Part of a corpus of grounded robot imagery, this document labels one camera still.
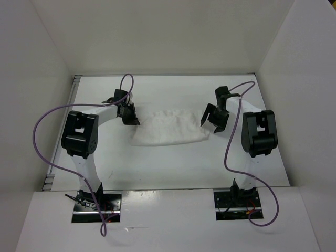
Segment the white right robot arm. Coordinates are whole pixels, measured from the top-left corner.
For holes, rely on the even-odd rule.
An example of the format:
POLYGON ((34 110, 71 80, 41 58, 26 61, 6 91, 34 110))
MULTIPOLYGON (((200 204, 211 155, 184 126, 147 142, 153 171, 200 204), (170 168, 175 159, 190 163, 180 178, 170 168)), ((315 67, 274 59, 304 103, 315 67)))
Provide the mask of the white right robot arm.
POLYGON ((226 130, 230 116, 236 116, 229 135, 224 154, 224 168, 237 176, 230 187, 230 200, 235 206, 243 206, 256 192, 256 167, 262 156, 270 155, 278 145, 275 113, 263 110, 243 99, 245 93, 232 93, 232 89, 221 86, 215 89, 216 104, 209 103, 201 118, 201 125, 206 121, 214 127, 214 134, 226 130), (234 170, 228 167, 228 154, 238 126, 241 126, 241 146, 249 155, 244 168, 234 170))

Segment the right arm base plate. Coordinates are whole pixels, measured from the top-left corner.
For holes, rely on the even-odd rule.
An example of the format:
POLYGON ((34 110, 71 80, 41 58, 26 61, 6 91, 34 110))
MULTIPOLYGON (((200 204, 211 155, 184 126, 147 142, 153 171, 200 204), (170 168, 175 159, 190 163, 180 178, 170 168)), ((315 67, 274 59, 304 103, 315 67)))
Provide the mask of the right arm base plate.
POLYGON ((259 193, 257 190, 250 192, 251 195, 243 195, 234 200, 230 190, 214 191, 216 220, 245 220, 250 213, 252 213, 251 219, 263 219, 259 193))

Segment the white pleated skirt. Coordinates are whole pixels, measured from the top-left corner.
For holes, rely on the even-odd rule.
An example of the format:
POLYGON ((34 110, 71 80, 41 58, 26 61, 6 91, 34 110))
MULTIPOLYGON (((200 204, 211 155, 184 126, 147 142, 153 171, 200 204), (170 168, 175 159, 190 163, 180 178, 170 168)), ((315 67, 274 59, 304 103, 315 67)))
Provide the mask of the white pleated skirt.
POLYGON ((208 140, 201 127, 201 110, 161 110, 140 120, 131 138, 133 146, 169 146, 208 140))

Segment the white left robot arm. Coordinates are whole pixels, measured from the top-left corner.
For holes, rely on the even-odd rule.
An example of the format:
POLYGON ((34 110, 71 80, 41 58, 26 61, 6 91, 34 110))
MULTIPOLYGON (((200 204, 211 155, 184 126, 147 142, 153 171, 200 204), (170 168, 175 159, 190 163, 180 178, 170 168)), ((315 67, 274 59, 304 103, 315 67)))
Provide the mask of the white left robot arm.
POLYGON ((81 205, 97 210, 106 203, 103 185, 97 175, 94 152, 98 146, 98 130, 102 124, 120 118, 124 125, 139 125, 132 94, 116 89, 114 96, 101 107, 83 112, 71 110, 61 137, 61 146, 71 157, 79 178, 79 195, 74 198, 81 205))

